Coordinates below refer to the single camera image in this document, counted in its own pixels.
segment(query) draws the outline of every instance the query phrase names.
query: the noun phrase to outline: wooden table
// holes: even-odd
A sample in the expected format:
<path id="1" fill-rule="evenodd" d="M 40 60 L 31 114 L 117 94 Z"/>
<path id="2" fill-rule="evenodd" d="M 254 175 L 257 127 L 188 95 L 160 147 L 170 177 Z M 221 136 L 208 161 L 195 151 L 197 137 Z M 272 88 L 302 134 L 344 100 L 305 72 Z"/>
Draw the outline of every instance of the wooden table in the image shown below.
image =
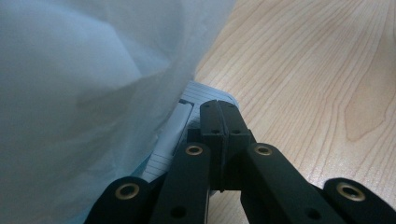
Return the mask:
<path id="1" fill-rule="evenodd" d="M 240 0 L 196 80 L 309 182 L 351 178 L 396 208 L 395 2 Z M 209 223 L 248 223 L 238 192 L 210 202 Z"/>

